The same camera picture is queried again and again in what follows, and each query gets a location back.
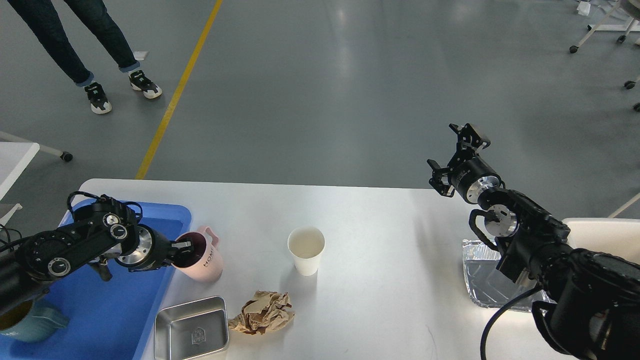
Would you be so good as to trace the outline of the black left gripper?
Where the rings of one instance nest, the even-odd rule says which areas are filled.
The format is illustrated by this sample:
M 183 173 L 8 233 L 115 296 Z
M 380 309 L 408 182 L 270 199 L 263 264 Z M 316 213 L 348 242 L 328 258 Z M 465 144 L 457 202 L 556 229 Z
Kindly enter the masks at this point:
M 170 266 L 170 248 L 174 252 L 192 252 L 192 240 L 170 240 L 164 234 L 147 225 L 135 226 L 137 246 L 132 253 L 116 258 L 116 263 L 130 272 L 155 271 Z

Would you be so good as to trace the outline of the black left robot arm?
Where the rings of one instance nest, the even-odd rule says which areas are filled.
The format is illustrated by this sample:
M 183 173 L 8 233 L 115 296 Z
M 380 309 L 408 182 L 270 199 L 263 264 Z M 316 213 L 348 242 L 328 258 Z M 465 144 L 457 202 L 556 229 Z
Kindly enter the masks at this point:
M 67 199 L 76 196 L 93 202 L 78 208 L 68 203 L 71 223 L 1 246 L 2 313 L 35 299 L 85 265 L 110 281 L 110 260 L 130 272 L 146 272 L 183 264 L 196 254 L 192 240 L 169 240 L 142 224 L 144 212 L 134 210 L 135 202 L 83 191 Z

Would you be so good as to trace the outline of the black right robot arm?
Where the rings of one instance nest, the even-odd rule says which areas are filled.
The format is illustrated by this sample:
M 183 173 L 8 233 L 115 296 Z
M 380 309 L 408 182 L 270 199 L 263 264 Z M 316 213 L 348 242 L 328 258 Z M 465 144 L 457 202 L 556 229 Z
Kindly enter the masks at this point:
M 490 145 L 471 123 L 449 128 L 457 135 L 446 166 L 428 159 L 430 186 L 441 196 L 460 194 L 477 208 L 468 225 L 489 249 L 499 253 L 496 269 L 516 283 L 526 277 L 532 289 L 503 305 L 487 322 L 486 341 L 498 318 L 513 305 L 543 291 L 550 301 L 534 301 L 535 326 L 556 352 L 579 360 L 633 360 L 639 357 L 639 265 L 620 256 L 567 243 L 570 228 L 525 194 L 507 189 L 479 152 Z

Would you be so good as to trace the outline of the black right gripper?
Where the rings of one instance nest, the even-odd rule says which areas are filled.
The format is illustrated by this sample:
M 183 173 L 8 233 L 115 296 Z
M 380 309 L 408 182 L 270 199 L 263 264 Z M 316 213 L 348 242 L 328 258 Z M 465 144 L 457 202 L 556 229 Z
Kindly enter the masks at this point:
M 503 185 L 498 173 L 478 155 L 491 141 L 471 123 L 450 123 L 448 127 L 457 135 L 456 152 L 447 167 L 439 166 L 433 159 L 427 160 L 432 170 L 429 184 L 443 197 L 452 198 L 456 191 L 468 204 L 477 204 L 484 191 Z

